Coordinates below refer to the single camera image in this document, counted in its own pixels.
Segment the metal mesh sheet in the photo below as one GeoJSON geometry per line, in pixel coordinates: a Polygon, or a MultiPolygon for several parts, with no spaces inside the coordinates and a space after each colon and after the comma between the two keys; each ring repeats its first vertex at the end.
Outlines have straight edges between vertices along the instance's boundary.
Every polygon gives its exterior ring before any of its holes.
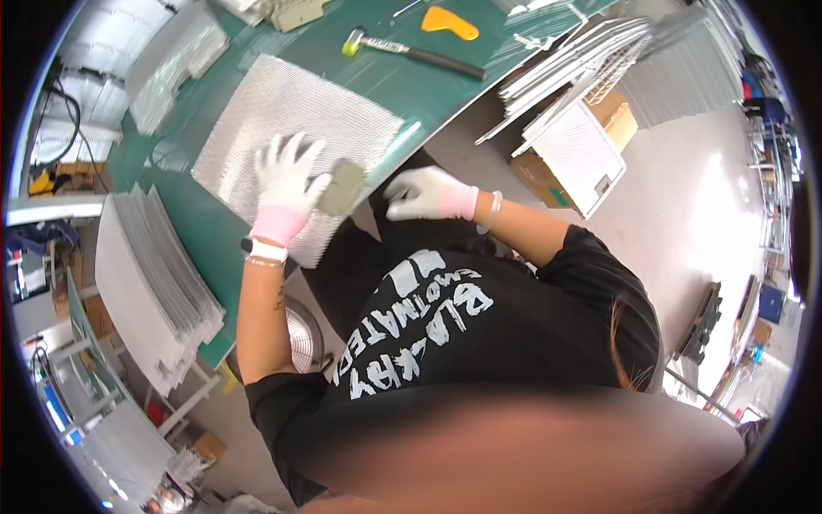
{"type": "MultiPolygon", "coordinates": [[[[304,130],[303,146],[325,139],[312,177],[348,160],[368,174],[377,165],[403,120],[387,109],[295,64],[261,55],[217,120],[192,176],[248,224],[256,217],[255,152],[271,137],[304,130]]],[[[300,266],[316,267],[345,219],[315,209],[291,243],[300,266]]]]}

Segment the green tape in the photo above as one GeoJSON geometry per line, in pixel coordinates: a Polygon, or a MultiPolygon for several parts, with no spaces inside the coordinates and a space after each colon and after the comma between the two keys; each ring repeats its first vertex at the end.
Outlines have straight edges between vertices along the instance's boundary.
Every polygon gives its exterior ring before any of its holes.
{"type": "Polygon", "coordinates": [[[551,194],[554,195],[554,198],[556,198],[556,201],[558,201],[561,206],[568,207],[568,202],[565,201],[565,198],[562,197],[559,189],[550,189],[550,191],[551,194]]]}

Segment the pink glove cuff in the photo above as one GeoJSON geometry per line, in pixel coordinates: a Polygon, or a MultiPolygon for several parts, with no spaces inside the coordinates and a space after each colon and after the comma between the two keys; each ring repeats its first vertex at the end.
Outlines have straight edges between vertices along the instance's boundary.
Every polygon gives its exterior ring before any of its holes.
{"type": "Polygon", "coordinates": [[[287,248],[306,221],[294,209],[283,206],[260,206],[249,237],[269,239],[287,248]]]}
{"type": "Polygon", "coordinates": [[[444,193],[440,204],[442,217],[473,220],[473,213],[477,210],[479,188],[455,184],[445,190],[444,193]]]}

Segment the workbench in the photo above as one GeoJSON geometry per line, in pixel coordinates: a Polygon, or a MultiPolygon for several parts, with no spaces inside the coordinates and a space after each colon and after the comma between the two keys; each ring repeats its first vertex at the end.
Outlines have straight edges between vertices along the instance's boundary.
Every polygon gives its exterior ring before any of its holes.
{"type": "MultiPolygon", "coordinates": [[[[574,5],[591,16],[614,1],[575,0],[574,5]]],[[[325,5],[321,19],[286,34],[265,22],[247,26],[212,5],[229,34],[229,48],[202,78],[180,87],[174,111],[158,133],[141,136],[127,114],[122,121],[122,142],[108,157],[117,192],[128,191],[134,183],[145,190],[156,185],[183,245],[227,311],[224,329],[209,345],[200,347],[212,368],[234,344],[243,264],[239,243],[249,226],[196,183],[190,170],[255,59],[265,53],[295,63],[377,102],[404,120],[382,161],[371,170],[361,201],[451,119],[538,51],[527,49],[514,34],[544,42],[548,36],[562,35],[578,25],[580,19],[568,3],[560,0],[506,18],[491,0],[435,0],[420,2],[394,18],[392,14],[410,0],[334,0],[325,5]],[[426,10],[434,3],[475,25],[479,37],[465,41],[447,30],[420,30],[426,10]],[[371,36],[483,67],[486,78],[476,81],[374,49],[346,58],[340,52],[342,44],[358,25],[371,36]]]]}

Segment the white work glove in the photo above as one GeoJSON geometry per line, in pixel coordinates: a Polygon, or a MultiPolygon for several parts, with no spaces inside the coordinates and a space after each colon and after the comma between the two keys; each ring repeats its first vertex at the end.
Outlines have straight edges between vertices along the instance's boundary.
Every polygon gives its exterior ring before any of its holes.
{"type": "Polygon", "coordinates": [[[397,175],[385,193],[390,198],[386,218],[400,220],[473,220],[479,189],[450,176],[442,168],[427,166],[397,175]]]}
{"type": "Polygon", "coordinates": [[[326,142],[316,141],[297,160],[297,148],[304,136],[305,132],[298,133],[280,152],[283,137],[276,134],[267,151],[257,152],[254,167],[260,186],[260,207],[251,237],[288,247],[331,183],[331,175],[322,174],[306,189],[308,175],[326,142]]]}

